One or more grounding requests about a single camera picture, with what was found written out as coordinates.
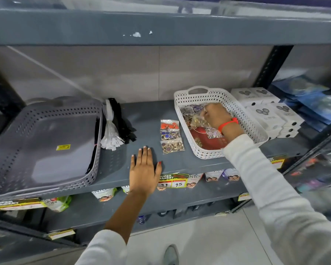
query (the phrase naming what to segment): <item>orange bracelet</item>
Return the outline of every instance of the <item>orange bracelet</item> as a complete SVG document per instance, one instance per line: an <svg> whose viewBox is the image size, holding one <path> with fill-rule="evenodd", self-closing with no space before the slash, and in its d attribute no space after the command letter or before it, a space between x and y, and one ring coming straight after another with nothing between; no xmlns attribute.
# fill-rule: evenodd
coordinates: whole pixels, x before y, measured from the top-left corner
<svg viewBox="0 0 331 265"><path fill-rule="evenodd" d="M228 125L229 123L237 123L239 124L238 122L238 119L236 117L232 118L232 121L229 121L229 122L226 122L224 124L221 124L219 127L218 127L218 130L222 133L222 129L223 127L225 127L226 125Z"/></svg>

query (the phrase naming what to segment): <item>black tassel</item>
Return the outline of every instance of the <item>black tassel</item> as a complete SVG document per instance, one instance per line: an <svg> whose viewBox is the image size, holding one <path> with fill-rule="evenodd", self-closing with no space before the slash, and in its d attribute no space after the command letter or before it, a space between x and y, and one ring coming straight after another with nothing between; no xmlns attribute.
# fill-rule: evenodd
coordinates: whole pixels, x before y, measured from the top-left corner
<svg viewBox="0 0 331 265"><path fill-rule="evenodd" d="M118 102L116 102L115 98L109 98L109 102L111 105L111 108L114 111L114 118L113 118L113 124L115 124L116 128L118 129L119 132L119 137L124 140L125 144L128 144L129 141L135 141L136 136L133 133L136 131L136 129L128 128L126 125L126 122L123 120L122 115L121 115L121 107Z"/></svg>

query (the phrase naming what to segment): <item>white zip tie bundle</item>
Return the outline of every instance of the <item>white zip tie bundle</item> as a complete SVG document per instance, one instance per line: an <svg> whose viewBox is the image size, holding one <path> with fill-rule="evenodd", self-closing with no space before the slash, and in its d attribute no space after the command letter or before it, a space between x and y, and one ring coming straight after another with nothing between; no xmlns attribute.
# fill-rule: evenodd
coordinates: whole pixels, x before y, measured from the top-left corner
<svg viewBox="0 0 331 265"><path fill-rule="evenodd" d="M101 140L101 147L107 150L115 151L116 147L124 144L124 141L119 137L118 130L113 124L114 112L111 108L109 100L106 100L106 110L103 112L106 116L106 130L104 132L104 137Z"/></svg>

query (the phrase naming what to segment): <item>white sweater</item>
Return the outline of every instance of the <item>white sweater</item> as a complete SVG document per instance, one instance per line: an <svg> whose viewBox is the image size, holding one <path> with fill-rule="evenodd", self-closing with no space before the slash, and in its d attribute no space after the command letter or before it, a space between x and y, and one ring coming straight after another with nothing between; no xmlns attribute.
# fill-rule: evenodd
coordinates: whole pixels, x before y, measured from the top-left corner
<svg viewBox="0 0 331 265"><path fill-rule="evenodd" d="M331 265L331 222L313 210L253 141L241 135L223 153L239 171L281 261L285 265ZM103 230L95 235L76 265L125 262L122 237Z"/></svg>

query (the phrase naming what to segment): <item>stack of blue packages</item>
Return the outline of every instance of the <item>stack of blue packages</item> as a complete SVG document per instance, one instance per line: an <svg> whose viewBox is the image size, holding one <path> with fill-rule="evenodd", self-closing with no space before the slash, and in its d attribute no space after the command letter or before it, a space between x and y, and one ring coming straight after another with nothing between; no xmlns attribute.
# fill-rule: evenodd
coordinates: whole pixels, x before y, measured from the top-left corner
<svg viewBox="0 0 331 265"><path fill-rule="evenodd" d="M331 124L331 95L323 93L326 90L329 88L304 75L275 81L269 88L281 101L298 110L306 124L318 132Z"/></svg>

